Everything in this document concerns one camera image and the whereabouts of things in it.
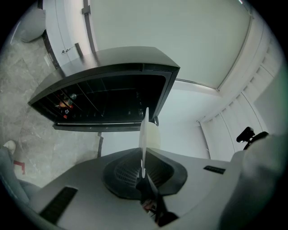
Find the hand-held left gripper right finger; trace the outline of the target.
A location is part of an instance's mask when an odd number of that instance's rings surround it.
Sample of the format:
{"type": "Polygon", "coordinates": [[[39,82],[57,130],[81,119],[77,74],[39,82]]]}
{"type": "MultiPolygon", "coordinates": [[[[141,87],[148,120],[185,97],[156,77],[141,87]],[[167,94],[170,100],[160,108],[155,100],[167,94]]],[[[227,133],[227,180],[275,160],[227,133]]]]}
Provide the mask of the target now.
{"type": "Polygon", "coordinates": [[[165,195],[168,211],[179,217],[186,214],[196,218],[220,218],[239,177],[239,154],[229,162],[178,155],[149,148],[162,160],[172,160],[184,167],[187,178],[174,195],[165,195]]]}

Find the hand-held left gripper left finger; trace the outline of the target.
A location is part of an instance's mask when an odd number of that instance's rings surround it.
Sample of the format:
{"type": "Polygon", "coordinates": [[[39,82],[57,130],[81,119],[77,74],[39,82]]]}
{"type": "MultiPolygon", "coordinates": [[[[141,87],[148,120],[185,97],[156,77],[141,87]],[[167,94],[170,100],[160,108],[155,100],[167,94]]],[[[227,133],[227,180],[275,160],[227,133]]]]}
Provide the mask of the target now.
{"type": "Polygon", "coordinates": [[[40,213],[64,188],[77,189],[57,222],[59,227],[157,227],[138,200],[121,199],[102,182],[105,166],[136,149],[79,163],[36,192],[29,207],[40,213]]]}

